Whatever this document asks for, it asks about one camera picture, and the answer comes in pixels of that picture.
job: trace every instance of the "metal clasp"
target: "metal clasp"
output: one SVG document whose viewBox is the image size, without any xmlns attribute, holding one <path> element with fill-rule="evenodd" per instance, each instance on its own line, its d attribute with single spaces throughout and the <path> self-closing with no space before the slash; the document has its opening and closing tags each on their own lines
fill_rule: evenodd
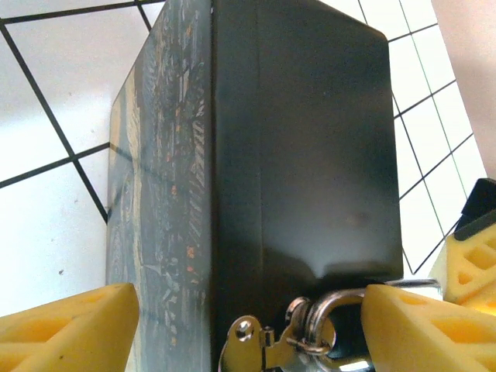
<svg viewBox="0 0 496 372">
<path fill-rule="evenodd" d="M 389 281 L 386 284 L 406 291 L 443 299 L 435 280 Z M 279 341 L 274 330 L 262 328 L 258 319 L 247 315 L 237 319 L 228 332 L 219 361 L 219 372 L 260 372 L 280 367 L 285 372 L 367 371 L 373 368 L 369 355 L 334 360 L 329 352 L 336 344 L 336 330 L 329 315 L 339 306 L 361 304 L 365 288 L 332 291 L 311 305 L 296 298 L 288 307 Z"/>
</svg>

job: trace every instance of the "metal ring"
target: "metal ring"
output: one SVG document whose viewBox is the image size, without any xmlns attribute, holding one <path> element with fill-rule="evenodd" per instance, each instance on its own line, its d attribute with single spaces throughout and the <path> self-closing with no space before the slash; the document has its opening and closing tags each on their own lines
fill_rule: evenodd
<svg viewBox="0 0 496 372">
<path fill-rule="evenodd" d="M 286 324 L 289 324 L 296 315 L 305 316 L 309 304 L 310 300 L 306 297 L 295 298 L 291 304 L 289 304 L 288 310 L 286 310 L 286 315 L 284 316 Z"/>
<path fill-rule="evenodd" d="M 328 352 L 332 350 L 332 347 L 324 342 L 321 346 L 308 345 L 305 342 L 305 339 L 302 341 L 297 341 L 296 339 L 288 339 L 288 344 L 293 346 L 298 352 L 312 355 L 314 357 L 318 357 L 321 355 L 326 355 Z"/>
<path fill-rule="evenodd" d="M 333 291 L 328 293 L 326 296 L 320 298 L 310 309 L 310 313 L 307 317 L 307 322 L 305 325 L 305 339 L 307 344 L 321 345 L 324 340 L 322 340 L 322 330 L 326 320 L 328 320 L 329 314 L 339 306 L 344 305 L 358 305 L 362 303 L 363 296 L 365 295 L 364 288 L 360 289 L 349 289 L 343 291 Z M 327 356 L 327 353 L 314 356 L 315 362 L 323 369 L 327 371 L 340 371 L 343 364 L 353 363 L 353 360 L 333 360 Z M 367 362 L 367 358 L 360 358 L 360 361 Z"/>
</svg>

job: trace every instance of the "printed artwork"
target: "printed artwork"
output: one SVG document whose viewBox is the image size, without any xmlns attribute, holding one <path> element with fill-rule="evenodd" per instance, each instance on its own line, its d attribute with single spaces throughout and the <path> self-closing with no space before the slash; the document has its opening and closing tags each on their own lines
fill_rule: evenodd
<svg viewBox="0 0 496 372">
<path fill-rule="evenodd" d="M 166 2 L 112 108 L 107 281 L 133 282 L 128 370 L 211 370 L 210 5 Z"/>
</svg>

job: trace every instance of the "box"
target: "box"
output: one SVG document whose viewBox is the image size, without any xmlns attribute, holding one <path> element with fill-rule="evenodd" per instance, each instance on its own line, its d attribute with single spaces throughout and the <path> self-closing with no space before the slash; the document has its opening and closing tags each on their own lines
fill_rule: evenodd
<svg viewBox="0 0 496 372">
<path fill-rule="evenodd" d="M 388 42 L 316 0 L 168 0 L 112 109 L 107 279 L 130 367 L 216 370 L 231 323 L 402 276 Z"/>
</svg>

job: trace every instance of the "white tile floor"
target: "white tile floor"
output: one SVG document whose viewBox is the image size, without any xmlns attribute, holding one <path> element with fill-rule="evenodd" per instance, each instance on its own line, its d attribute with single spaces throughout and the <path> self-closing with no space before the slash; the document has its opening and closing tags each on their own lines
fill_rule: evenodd
<svg viewBox="0 0 496 372">
<path fill-rule="evenodd" d="M 323 1 L 390 40 L 405 270 L 426 275 L 485 176 L 436 15 Z M 109 111 L 162 4 L 0 0 L 0 315 L 105 283 Z"/>
</svg>

